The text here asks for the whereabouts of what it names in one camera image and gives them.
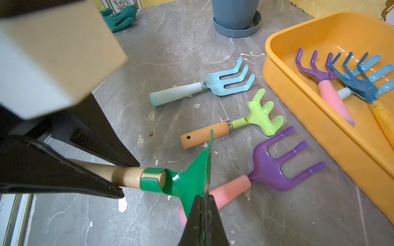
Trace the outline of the potted green plant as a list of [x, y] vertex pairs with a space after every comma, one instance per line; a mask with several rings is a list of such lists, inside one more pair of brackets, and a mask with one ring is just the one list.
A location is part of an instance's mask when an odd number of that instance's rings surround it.
[[262, 17], [259, 0], [212, 0], [215, 30], [229, 38], [245, 38], [257, 32]]

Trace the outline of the light blue hand fork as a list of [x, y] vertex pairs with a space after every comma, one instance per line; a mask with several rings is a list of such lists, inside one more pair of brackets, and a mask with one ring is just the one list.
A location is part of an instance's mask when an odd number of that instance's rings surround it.
[[206, 76], [206, 81], [203, 83], [194, 83], [190, 85], [183, 85], [178, 87], [173, 87], [157, 92], [153, 92], [150, 94], [150, 101], [153, 106], [157, 107], [160, 105], [167, 104], [172, 101], [176, 101], [187, 96], [193, 95], [195, 93], [202, 92], [203, 90], [209, 89], [217, 96], [227, 96], [235, 93], [244, 92], [250, 89], [252, 83], [255, 80], [255, 75], [252, 74], [246, 85], [244, 86], [237, 86], [233, 88], [226, 89], [225, 86], [232, 85], [236, 83], [240, 83], [244, 81], [247, 72], [249, 70], [249, 66], [245, 65], [244, 69], [241, 72], [241, 75], [235, 78], [221, 80], [220, 78], [223, 76], [228, 76], [232, 74], [236, 74], [239, 72], [241, 68], [243, 58], [239, 57], [239, 60], [233, 69], [219, 71], [210, 73]]

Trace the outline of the purple fork pink handle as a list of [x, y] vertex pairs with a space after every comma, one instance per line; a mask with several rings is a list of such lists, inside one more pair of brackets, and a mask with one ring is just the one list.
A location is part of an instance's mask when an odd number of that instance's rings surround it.
[[305, 140], [301, 141], [295, 148], [279, 158], [272, 157], [268, 152], [268, 147], [294, 131], [295, 127], [290, 126], [284, 131], [258, 144], [252, 153], [253, 170], [249, 175], [242, 175], [210, 191], [210, 195], [214, 197], [218, 209], [226, 206], [241, 193], [248, 190], [254, 183], [263, 182], [276, 191], [285, 192], [291, 190], [307, 178], [327, 167], [326, 162], [319, 162], [294, 178], [287, 178], [283, 174], [281, 166], [303, 151], [308, 146], [308, 142]]

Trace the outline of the dark green hand rake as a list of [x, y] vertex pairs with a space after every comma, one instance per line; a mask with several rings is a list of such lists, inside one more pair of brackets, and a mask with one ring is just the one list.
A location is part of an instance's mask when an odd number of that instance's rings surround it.
[[207, 198], [211, 175], [211, 145], [214, 131], [210, 130], [208, 147], [184, 172], [164, 168], [122, 167], [69, 159], [72, 163], [120, 187], [163, 193], [180, 199], [188, 218], [196, 196]]

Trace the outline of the yellow storage tray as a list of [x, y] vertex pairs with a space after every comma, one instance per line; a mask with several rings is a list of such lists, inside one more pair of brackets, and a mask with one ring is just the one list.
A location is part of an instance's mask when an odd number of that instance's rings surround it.
[[351, 126], [321, 97], [317, 83], [303, 75], [295, 59], [303, 49], [301, 63], [308, 67], [318, 51], [317, 67], [324, 68], [327, 56], [341, 54], [336, 68], [352, 52], [349, 67], [355, 69], [361, 57], [382, 58], [368, 72], [394, 62], [394, 28], [375, 17], [358, 12], [337, 12], [319, 17], [271, 35], [263, 78], [298, 121], [350, 176], [368, 198], [394, 219], [394, 151], [384, 136], [368, 103], [356, 95], [344, 102], [355, 126]]

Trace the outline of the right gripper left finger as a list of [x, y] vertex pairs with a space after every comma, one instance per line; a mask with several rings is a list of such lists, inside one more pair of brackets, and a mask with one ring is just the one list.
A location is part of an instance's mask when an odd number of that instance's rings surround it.
[[140, 166], [117, 137], [92, 94], [73, 107], [32, 120], [23, 120], [1, 108], [1, 193], [124, 197], [119, 186], [43, 143], [40, 138], [46, 133], [117, 166]]

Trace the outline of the green rubber glove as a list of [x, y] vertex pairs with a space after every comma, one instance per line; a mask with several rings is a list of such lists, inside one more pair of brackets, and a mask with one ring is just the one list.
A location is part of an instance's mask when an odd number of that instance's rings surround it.
[[100, 11], [104, 21], [111, 30], [112, 33], [121, 31], [128, 28], [134, 23], [134, 19], [137, 13], [137, 7], [135, 5], [130, 5], [125, 7], [119, 13], [113, 14], [111, 8], [106, 8]]

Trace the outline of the light green hand rake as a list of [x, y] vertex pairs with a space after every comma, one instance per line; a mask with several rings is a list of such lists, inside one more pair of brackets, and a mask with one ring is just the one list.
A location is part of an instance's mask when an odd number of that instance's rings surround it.
[[184, 149], [189, 149], [197, 145], [209, 142], [211, 139], [217, 139], [228, 135], [232, 130], [238, 129], [246, 125], [259, 126], [265, 135], [273, 136], [284, 124], [284, 117], [279, 115], [273, 120], [269, 118], [269, 114], [274, 108], [274, 103], [268, 101], [263, 106], [261, 100], [265, 94], [265, 89], [260, 89], [254, 96], [252, 101], [247, 103], [250, 113], [238, 120], [223, 121], [205, 128], [195, 130], [181, 135], [180, 140]]

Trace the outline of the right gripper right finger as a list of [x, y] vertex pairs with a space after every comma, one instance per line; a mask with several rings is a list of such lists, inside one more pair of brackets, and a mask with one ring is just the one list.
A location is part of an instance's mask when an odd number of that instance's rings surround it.
[[212, 195], [196, 196], [180, 246], [228, 246], [229, 241]]

